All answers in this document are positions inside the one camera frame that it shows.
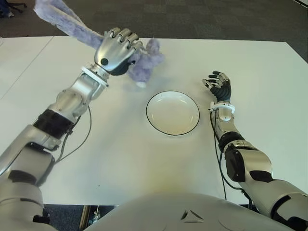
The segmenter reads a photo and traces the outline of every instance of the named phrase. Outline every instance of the bunny ear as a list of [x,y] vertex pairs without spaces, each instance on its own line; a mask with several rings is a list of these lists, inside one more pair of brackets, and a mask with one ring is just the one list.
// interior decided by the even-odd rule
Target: bunny ear
[[74,11],[70,9],[62,0],[36,0],[36,2],[38,4],[40,2],[43,2],[44,4],[49,4],[51,6],[54,6],[55,8],[61,9],[67,15],[75,18],[77,21],[84,24],[82,20],[74,13]]
[[89,29],[61,0],[36,0],[34,11],[41,19],[94,49],[98,49],[103,41],[102,35]]

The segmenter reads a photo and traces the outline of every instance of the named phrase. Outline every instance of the robot finger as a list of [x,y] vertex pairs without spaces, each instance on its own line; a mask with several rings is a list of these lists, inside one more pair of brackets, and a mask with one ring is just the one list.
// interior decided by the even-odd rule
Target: robot finger
[[209,75],[208,77],[209,78],[218,78],[219,79],[220,76],[219,75]]
[[123,42],[127,36],[131,35],[131,31],[127,28],[123,29],[118,35],[117,35],[117,39],[121,42]]
[[210,83],[208,80],[206,80],[205,78],[202,79],[203,84],[209,89],[211,90],[211,88],[213,87],[213,84]]
[[128,45],[132,44],[133,41],[137,40],[138,39],[138,35],[135,34],[135,33],[132,33],[130,36],[126,37],[125,38],[125,41],[128,42]]
[[111,37],[111,38],[114,38],[118,35],[118,33],[121,31],[120,28],[116,27],[116,28],[113,28],[111,30],[109,30],[108,32],[108,36]]
[[134,43],[130,48],[135,49],[136,51],[139,50],[143,46],[143,43],[141,41],[138,41]]
[[217,85],[218,87],[222,86],[222,82],[219,78],[217,79],[208,79],[208,82],[212,83],[213,85]]
[[220,72],[220,71],[213,71],[213,74],[220,76],[219,78],[220,78],[221,81],[222,80],[225,80],[225,81],[229,80],[228,76],[226,74]]

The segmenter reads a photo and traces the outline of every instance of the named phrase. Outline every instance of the plush toy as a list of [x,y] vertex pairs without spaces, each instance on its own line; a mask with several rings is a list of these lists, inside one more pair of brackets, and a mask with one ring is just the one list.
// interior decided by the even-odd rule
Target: plush toy
[[[34,11],[41,19],[95,50],[103,41],[104,36],[89,29],[62,0],[36,0]],[[153,68],[163,62],[164,55],[159,52],[159,48],[159,41],[152,38],[145,48],[130,57],[129,62],[133,65],[127,74],[138,86],[145,87]]]
[[153,68],[164,60],[164,55],[159,52],[159,42],[157,39],[150,39],[145,49],[141,49],[128,60],[134,65],[128,69],[127,74],[136,84],[146,87],[146,82],[150,79]]

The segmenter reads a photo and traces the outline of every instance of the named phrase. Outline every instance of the chair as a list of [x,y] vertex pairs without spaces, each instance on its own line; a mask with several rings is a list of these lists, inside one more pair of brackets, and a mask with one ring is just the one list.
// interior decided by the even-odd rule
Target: chair
[[5,3],[8,5],[8,7],[11,7],[12,9],[14,10],[17,10],[19,13],[22,13],[24,11],[14,7],[14,6],[24,6],[24,8],[27,8],[27,5],[25,3],[10,3],[10,2],[7,2],[7,0],[4,0]]

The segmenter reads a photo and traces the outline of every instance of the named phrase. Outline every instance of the white table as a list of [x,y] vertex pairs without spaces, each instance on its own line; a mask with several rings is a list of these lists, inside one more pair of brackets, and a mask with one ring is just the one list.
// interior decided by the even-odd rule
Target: white table
[[3,38],[0,46],[0,99],[52,37]]
[[[223,197],[208,106],[213,100],[201,79],[213,70],[231,78],[235,124],[272,160],[274,178],[308,191],[308,65],[286,43],[161,39],[166,61],[146,89],[127,77],[110,77],[109,89],[92,104],[93,127],[85,145],[57,164],[41,187],[52,204],[118,205],[154,192],[205,193]],[[94,50],[73,38],[55,37],[0,100],[2,152],[23,127],[69,86]],[[155,130],[145,107],[158,92],[177,90],[200,109],[198,126],[180,137]],[[84,139],[86,113],[66,151]],[[228,200],[247,204],[227,187]]]

